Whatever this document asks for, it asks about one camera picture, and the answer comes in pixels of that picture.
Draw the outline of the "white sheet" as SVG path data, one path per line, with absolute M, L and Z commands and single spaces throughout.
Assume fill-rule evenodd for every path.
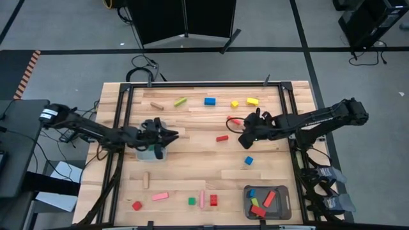
M 51 167 L 47 167 L 47 176 L 66 181 L 72 180 L 76 183 L 80 182 L 82 169 L 62 161 L 53 162 L 52 164 L 57 171 L 53 170 Z M 50 192 L 39 192 L 36 196 L 36 200 L 57 207 L 61 210 L 71 212 L 77 203 L 77 195 L 60 195 Z

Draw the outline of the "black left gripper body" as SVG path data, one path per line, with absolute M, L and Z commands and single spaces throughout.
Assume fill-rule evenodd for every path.
M 154 152 L 158 159 L 163 158 L 162 137 L 161 134 L 162 122 L 160 118 L 147 119 L 140 125 L 143 140 L 147 142 L 147 146 L 139 147 L 139 151 L 146 151 L 149 146 L 154 145 Z

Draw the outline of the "black metal table frame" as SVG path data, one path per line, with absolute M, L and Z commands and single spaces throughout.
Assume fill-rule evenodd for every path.
M 175 101 L 187 98 L 175 107 Z M 246 185 L 284 185 L 289 189 L 292 224 L 302 222 L 296 180 L 287 140 L 260 141 L 250 149 L 238 142 L 235 126 L 227 127 L 228 116 L 245 117 L 254 111 L 247 98 L 257 98 L 260 107 L 274 115 L 289 106 L 289 98 L 278 85 L 259 82 L 163 82 L 152 88 L 138 86 L 132 93 L 118 83 L 106 82 L 100 95 L 96 121 L 112 127 L 139 125 L 159 117 L 179 138 L 168 146 L 163 162 L 138 161 L 135 151 L 126 149 L 118 195 L 109 196 L 104 220 L 115 226 L 201 226 L 249 225 L 243 210 Z M 205 105 L 205 98 L 216 104 Z M 238 101 L 236 108 L 232 101 Z M 150 105 L 164 107 L 160 111 Z M 219 136 L 226 141 L 217 142 Z M 245 163 L 252 157 L 251 165 Z M 143 189 L 143 174 L 150 173 L 149 189 Z M 199 193 L 204 190 L 204 208 Z M 155 194 L 168 192 L 167 199 L 152 201 Z M 218 205 L 210 206 L 210 195 L 218 196 Z M 190 197 L 196 199 L 189 205 Z M 135 211 L 134 202 L 143 207 Z

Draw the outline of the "dark grey plastic tray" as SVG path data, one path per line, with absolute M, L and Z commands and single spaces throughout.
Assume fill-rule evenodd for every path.
M 261 217 L 250 212 L 251 198 L 249 197 L 250 189 L 255 190 L 255 198 L 258 200 L 259 207 L 266 211 L 265 220 L 289 220 L 292 216 L 291 205 L 289 201 L 288 188 L 280 186 L 252 186 L 247 185 L 243 189 L 243 210 L 245 216 L 250 220 L 262 219 Z M 269 208 L 263 206 L 266 195 L 273 190 L 276 195 Z

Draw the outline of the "black equipment cabinet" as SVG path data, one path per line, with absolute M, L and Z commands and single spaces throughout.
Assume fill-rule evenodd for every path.
M 405 13 L 409 0 L 332 0 L 338 23 L 353 49 L 372 47 Z

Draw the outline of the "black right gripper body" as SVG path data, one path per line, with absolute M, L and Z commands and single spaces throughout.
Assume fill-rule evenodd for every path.
M 261 109 L 257 108 L 244 119 L 243 124 L 245 129 L 238 141 L 245 149 L 249 149 L 254 141 L 272 140 L 273 124 L 269 112 L 262 114 Z

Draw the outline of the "orange striped hazard tape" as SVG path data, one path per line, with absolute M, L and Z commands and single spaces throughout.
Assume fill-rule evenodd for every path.
M 14 100 L 21 100 L 22 99 L 22 95 L 25 91 L 25 89 L 27 88 L 28 82 L 30 80 L 31 74 L 35 68 L 36 63 L 38 62 L 38 59 L 41 55 L 41 51 L 40 50 L 35 50 L 32 55 L 31 58 L 26 66 L 26 69 L 24 70 L 24 73 L 22 75 L 22 78 L 19 82 L 19 85 L 17 86 L 17 89 L 14 93 L 13 99 Z

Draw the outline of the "black side table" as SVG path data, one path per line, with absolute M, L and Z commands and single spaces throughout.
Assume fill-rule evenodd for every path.
M 30 191 L 32 180 L 38 175 L 27 170 L 42 125 L 40 114 L 49 105 L 48 100 L 0 100 L 0 150 L 6 160 L 0 170 L 0 199 L 17 197 Z

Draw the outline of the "black floor mat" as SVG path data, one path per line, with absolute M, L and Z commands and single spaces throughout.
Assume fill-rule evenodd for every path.
M 11 100 L 34 50 L 0 51 L 0 100 Z

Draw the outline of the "black partition panel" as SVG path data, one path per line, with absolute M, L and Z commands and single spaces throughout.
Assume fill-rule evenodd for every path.
M 141 45 L 182 35 L 226 38 L 224 54 L 241 29 L 233 29 L 236 0 L 125 0 Z

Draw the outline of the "black power adapter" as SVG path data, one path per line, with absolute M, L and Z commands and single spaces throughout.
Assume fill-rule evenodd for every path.
M 59 133 L 61 134 L 59 137 L 59 141 L 65 143 L 72 142 L 79 136 L 78 132 L 70 129 L 66 129 L 65 131 Z

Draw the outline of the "light grey plastic tray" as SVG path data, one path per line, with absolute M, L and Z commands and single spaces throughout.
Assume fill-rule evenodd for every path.
M 136 150 L 135 155 L 136 155 L 138 161 L 142 161 L 142 162 L 163 162 L 167 158 L 168 148 L 162 148 L 161 151 L 163 153 L 163 158 L 162 159 L 158 159 L 156 157 L 156 155 L 155 155 L 154 150 L 150 151 L 149 149 L 147 149 L 146 151 Z

